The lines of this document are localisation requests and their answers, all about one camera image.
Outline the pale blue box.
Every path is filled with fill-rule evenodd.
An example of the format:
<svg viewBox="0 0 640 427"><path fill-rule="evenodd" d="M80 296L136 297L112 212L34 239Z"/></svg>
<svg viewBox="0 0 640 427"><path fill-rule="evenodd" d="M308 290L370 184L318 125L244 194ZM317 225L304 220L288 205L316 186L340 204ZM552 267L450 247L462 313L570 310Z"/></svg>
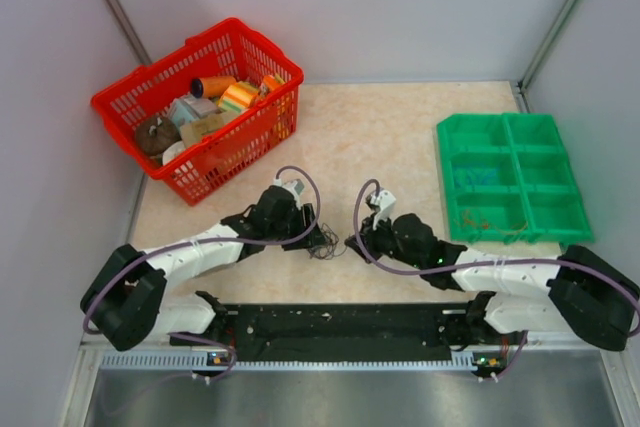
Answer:
<svg viewBox="0 0 640 427"><path fill-rule="evenodd" d="M218 112L218 106L210 99L187 94L173 100L166 116L180 127Z"/></svg>

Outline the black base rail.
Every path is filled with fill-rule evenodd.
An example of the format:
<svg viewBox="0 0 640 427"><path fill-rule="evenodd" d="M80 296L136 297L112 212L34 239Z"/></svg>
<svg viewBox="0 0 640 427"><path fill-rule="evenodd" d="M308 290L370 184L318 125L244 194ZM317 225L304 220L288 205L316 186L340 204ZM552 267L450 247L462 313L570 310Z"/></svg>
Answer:
<svg viewBox="0 0 640 427"><path fill-rule="evenodd" d="M226 304L204 338L241 362L449 360L454 346L515 345L466 303Z"/></svg>

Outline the green compartment tray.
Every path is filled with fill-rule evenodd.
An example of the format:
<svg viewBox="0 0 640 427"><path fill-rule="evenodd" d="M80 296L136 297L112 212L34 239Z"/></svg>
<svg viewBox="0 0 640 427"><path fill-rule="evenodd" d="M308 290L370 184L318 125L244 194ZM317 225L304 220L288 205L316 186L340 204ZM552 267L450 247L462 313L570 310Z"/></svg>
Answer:
<svg viewBox="0 0 640 427"><path fill-rule="evenodd" d="M436 127L449 236L466 243L591 242L552 116L454 114Z"/></svg>

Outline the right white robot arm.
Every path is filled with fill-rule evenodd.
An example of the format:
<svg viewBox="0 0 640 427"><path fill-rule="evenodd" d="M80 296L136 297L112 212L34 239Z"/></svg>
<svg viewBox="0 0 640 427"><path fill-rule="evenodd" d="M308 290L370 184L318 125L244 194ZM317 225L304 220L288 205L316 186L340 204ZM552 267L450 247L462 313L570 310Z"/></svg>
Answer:
<svg viewBox="0 0 640 427"><path fill-rule="evenodd" d="M437 289L475 294L466 327L481 343L521 331L571 332L622 351L631 334L638 286L584 246L556 257L500 257L437 238L415 214L370 215L345 244L366 262L388 257Z"/></svg>

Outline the yellow striped sponge pack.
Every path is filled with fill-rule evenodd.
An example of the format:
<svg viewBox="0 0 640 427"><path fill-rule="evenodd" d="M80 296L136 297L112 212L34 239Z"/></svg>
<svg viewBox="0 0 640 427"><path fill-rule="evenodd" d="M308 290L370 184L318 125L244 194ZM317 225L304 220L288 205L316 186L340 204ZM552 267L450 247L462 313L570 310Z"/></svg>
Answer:
<svg viewBox="0 0 640 427"><path fill-rule="evenodd" d="M222 94L218 101L218 107L228 112L243 113L255 104L259 94L259 89L251 83L236 82Z"/></svg>

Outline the orange snack packet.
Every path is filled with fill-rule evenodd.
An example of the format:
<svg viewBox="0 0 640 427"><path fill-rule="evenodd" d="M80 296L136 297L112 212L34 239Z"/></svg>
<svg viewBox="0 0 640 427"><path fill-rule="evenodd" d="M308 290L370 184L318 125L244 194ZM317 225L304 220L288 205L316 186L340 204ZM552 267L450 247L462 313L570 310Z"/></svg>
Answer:
<svg viewBox="0 0 640 427"><path fill-rule="evenodd" d="M277 74L268 74L262 78L260 87L259 87L259 95L261 98L266 97L273 91L279 89L285 81Z"/></svg>

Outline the white round lid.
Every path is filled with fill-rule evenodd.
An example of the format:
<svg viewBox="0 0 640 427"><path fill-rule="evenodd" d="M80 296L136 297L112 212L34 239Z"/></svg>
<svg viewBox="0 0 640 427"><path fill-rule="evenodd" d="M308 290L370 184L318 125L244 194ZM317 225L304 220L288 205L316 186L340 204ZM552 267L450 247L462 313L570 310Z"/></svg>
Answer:
<svg viewBox="0 0 640 427"><path fill-rule="evenodd" d="M173 162L176 158L179 158L187 147L182 140L170 145L161 155L161 165L166 166Z"/></svg>

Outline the red plastic shopping basket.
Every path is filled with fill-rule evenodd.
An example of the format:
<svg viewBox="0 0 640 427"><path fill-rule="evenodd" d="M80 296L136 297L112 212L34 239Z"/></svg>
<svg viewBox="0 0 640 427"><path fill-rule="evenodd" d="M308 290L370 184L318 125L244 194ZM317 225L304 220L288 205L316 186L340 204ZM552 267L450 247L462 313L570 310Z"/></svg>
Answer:
<svg viewBox="0 0 640 427"><path fill-rule="evenodd" d="M284 85L168 164L137 146L136 128L155 114L167 114L192 79L232 75L257 84L267 74L279 75ZM227 18L96 93L91 105L110 137L145 174L193 206L295 132L303 80L303 70L276 44L241 20Z"/></svg>

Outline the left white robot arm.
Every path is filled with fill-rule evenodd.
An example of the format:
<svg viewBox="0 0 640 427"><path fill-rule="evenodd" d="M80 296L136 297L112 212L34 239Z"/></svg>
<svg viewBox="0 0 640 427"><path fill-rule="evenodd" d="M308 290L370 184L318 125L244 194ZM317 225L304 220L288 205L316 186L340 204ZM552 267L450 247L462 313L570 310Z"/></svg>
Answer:
<svg viewBox="0 0 640 427"><path fill-rule="evenodd" d="M218 301L203 291L171 299L171 290L270 245L313 250L327 244L313 205L302 203L291 183L272 185L257 203L190 239L145 251L130 244L117 248L83 296L81 309L118 351L171 334L216 343L227 329Z"/></svg>

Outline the brown round bun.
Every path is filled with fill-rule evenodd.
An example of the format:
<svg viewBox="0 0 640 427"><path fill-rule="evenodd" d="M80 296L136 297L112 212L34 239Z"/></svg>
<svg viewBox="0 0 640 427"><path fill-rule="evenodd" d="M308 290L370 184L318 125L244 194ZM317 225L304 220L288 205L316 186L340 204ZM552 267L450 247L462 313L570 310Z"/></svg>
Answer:
<svg viewBox="0 0 640 427"><path fill-rule="evenodd" d="M153 115L134 132L136 146L147 156L156 157L181 140L176 125L166 116Z"/></svg>

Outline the brown cardboard box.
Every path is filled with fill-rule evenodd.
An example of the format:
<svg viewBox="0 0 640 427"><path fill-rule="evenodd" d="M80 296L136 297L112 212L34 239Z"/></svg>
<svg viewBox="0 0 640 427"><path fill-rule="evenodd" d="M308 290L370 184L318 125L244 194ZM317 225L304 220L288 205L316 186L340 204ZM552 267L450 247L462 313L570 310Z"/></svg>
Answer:
<svg viewBox="0 0 640 427"><path fill-rule="evenodd" d="M198 144L208 135L216 133L238 117L235 112L222 111L185 123L180 127L182 142L186 148Z"/></svg>

